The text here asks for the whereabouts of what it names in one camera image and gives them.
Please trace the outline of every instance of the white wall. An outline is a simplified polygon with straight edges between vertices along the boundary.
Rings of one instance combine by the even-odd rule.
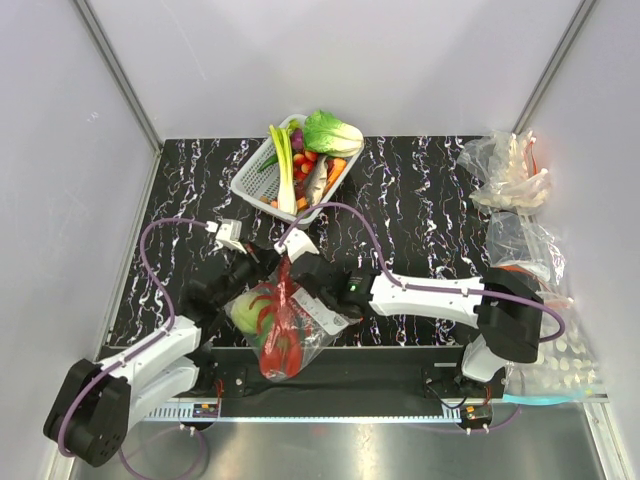
[[[159,134],[510,130],[578,0],[91,0]]]
[[[572,287],[640,472],[640,3],[599,2],[533,120]]]
[[[0,477],[43,478],[95,354],[152,153],[69,1],[0,2]]]

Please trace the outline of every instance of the green onion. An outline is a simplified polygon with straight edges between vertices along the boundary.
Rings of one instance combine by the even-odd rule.
[[[280,167],[280,188],[278,189],[278,209],[295,215],[298,211],[296,195],[293,188],[293,152],[289,142],[289,134],[285,128],[269,126],[269,132],[273,139],[278,155]]]

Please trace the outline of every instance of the clear plastic bag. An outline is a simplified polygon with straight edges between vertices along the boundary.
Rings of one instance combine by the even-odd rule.
[[[560,244],[557,235],[524,217],[508,212],[491,217],[487,231],[491,266],[533,277],[539,285],[537,294],[566,323],[561,338],[540,344],[536,363],[511,366],[505,388],[509,401],[548,405],[583,398],[602,386],[597,362],[567,294],[566,260]],[[557,329],[557,322],[543,314],[541,336]]]
[[[261,283],[225,306],[258,357],[260,371],[272,381],[294,377],[330,345],[350,320],[329,310],[295,284],[284,257],[269,282]]]
[[[494,210],[534,213],[549,196],[549,172],[538,172],[533,158],[532,132],[516,136],[493,132],[464,146],[458,164],[484,185],[469,197],[484,213]]]
[[[487,251],[492,266],[519,266],[548,287],[564,287],[566,260],[559,244],[558,235],[539,223],[509,212],[491,216]]]

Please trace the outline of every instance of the cable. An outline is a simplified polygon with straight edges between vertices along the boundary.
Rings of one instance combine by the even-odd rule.
[[[449,405],[447,402],[445,402],[440,395],[438,395],[438,392],[436,392],[433,387],[427,383],[425,383],[425,388],[428,388],[429,391],[431,392],[431,394],[436,397],[436,399],[442,404],[443,407],[448,408],[449,410],[457,410],[458,408],[460,408],[462,405],[464,405],[464,403],[467,401],[467,399],[469,397],[467,397],[465,395],[465,397],[462,399],[462,401],[460,403],[458,403],[457,405]]]
[[[284,235],[282,235],[282,237],[278,241],[278,244],[280,245],[280,247],[283,246],[285,239],[289,236],[289,234],[293,231],[293,229],[298,226],[298,223],[300,223],[307,215],[309,215],[309,213],[313,212],[314,210],[317,210],[319,208],[324,208],[324,207],[342,208],[344,210],[347,210],[347,211],[351,212],[353,215],[356,216],[356,218],[358,218],[358,220],[360,220],[362,222],[362,225],[364,226],[364,228],[369,233],[369,237],[371,238],[371,242],[373,243],[373,247],[374,247],[374,249],[376,251],[376,254],[378,255],[378,263],[380,264],[380,268],[382,269],[382,272],[385,274],[385,276],[389,279],[389,281],[393,285],[395,285],[397,287],[402,287],[403,289],[406,288],[406,289],[409,289],[409,290],[418,290],[418,291],[421,291],[421,292],[447,293],[447,294],[453,294],[453,295],[465,295],[465,294],[466,295],[480,295],[480,296],[484,296],[484,297],[497,298],[499,300],[508,300],[508,301],[511,301],[511,302],[519,303],[521,305],[525,305],[527,307],[537,308],[538,310],[541,310],[544,313],[547,313],[547,314],[551,315],[551,317],[553,317],[553,319],[556,322],[558,322],[558,331],[556,333],[552,334],[552,335],[547,336],[547,337],[542,337],[540,339],[540,343],[550,342],[550,341],[555,340],[557,338],[560,338],[562,335],[564,335],[566,326],[565,326],[564,320],[562,319],[560,314],[558,314],[555,310],[553,310],[552,308],[548,307],[547,305],[544,305],[544,304],[541,304],[541,303],[538,303],[538,302],[534,302],[533,300],[529,300],[527,298],[518,297],[516,295],[509,295],[507,293],[502,293],[502,292],[494,292],[494,291],[491,291],[491,290],[477,290],[475,288],[470,288],[466,292],[463,292],[462,289],[454,288],[454,287],[433,287],[433,286],[428,286],[428,285],[403,284],[402,282],[400,282],[400,280],[395,278],[393,276],[393,274],[387,268],[387,264],[386,264],[384,255],[382,253],[382,247],[380,246],[380,243],[378,242],[378,240],[377,240],[377,238],[375,236],[375,233],[373,232],[373,228],[371,227],[371,224],[369,224],[369,222],[367,222],[367,219],[364,218],[364,215],[362,215],[358,210],[356,210],[353,207],[350,207],[349,205],[345,205],[344,203],[326,202],[326,203],[319,203],[318,205],[314,205],[313,207],[309,207],[307,210],[305,210],[305,212],[302,215],[299,215],[298,217],[296,217],[296,219],[293,221],[293,223],[284,232]]]
[[[142,264],[144,265],[144,268],[147,270],[147,275],[149,276],[151,281],[156,285],[156,287],[158,287],[158,290],[160,290],[160,293],[162,293],[162,295],[164,296],[165,302],[169,309],[169,320],[165,322],[165,324],[163,325],[164,328],[160,332],[158,332],[158,334],[155,337],[151,337],[150,340],[147,342],[142,342],[140,346],[135,348],[131,353],[129,353],[126,357],[124,357],[124,363],[122,361],[117,361],[113,365],[105,368],[98,375],[96,375],[80,391],[80,394],[71,403],[69,410],[67,410],[67,413],[62,419],[62,424],[60,425],[60,430],[58,431],[58,451],[64,457],[70,458],[74,456],[73,453],[71,453],[69,450],[67,450],[67,447],[65,447],[64,437],[67,433],[67,429],[69,428],[69,422],[71,422],[71,418],[73,417],[74,413],[76,413],[78,406],[82,403],[82,401],[89,394],[89,392],[96,385],[98,385],[104,378],[106,378],[107,375],[109,375],[111,372],[124,366],[125,363],[131,361],[131,359],[135,358],[137,355],[144,352],[146,349],[148,349],[149,347],[151,347],[152,345],[155,345],[158,341],[160,341],[160,339],[166,335],[166,332],[170,331],[173,328],[173,325],[176,322],[176,312],[173,306],[173,302],[171,301],[171,297],[169,296],[169,293],[167,292],[167,290],[164,288],[164,285],[162,285],[162,282],[160,281],[160,279],[158,279],[156,274],[153,272],[153,269],[151,268],[151,264],[147,259],[147,253],[146,253],[147,237],[149,236],[149,233],[151,232],[151,230],[153,230],[155,227],[159,225],[165,225],[168,223],[173,223],[173,224],[187,223],[189,225],[197,225],[203,228],[207,228],[207,224],[203,222],[198,222],[196,220],[191,220],[189,218],[177,218],[177,217],[162,218],[160,220],[156,220],[155,222],[151,222],[149,225],[147,225],[147,228],[145,228],[144,231],[142,232],[142,235],[140,235],[140,258],[142,259]]]
[[[196,457],[195,461],[191,464],[191,466],[187,469],[187,471],[184,472],[182,475],[175,477],[173,480],[187,480],[189,477],[191,477],[191,475],[193,474],[195,469],[198,467],[198,465],[200,464],[200,462],[202,461],[206,453],[207,445],[204,441],[204,435],[193,427],[190,428],[189,430],[191,431],[192,435],[195,434],[196,437],[198,437],[200,450],[198,451],[198,456]],[[122,465],[124,465],[125,470],[129,472],[134,478],[137,478],[138,480],[153,480],[152,478],[145,477],[144,475],[141,475],[140,473],[136,472],[127,461],[127,457],[124,456],[124,452],[122,451],[122,449],[118,450],[118,456],[120,457],[120,461],[122,462]]]

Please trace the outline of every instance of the orange carrot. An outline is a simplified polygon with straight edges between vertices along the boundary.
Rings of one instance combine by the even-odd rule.
[[[344,169],[347,167],[347,162],[342,158],[334,158],[333,159],[333,168],[331,169],[331,173],[329,174],[329,179],[327,180],[327,186],[324,189],[324,193],[326,194],[331,187],[336,183]]]

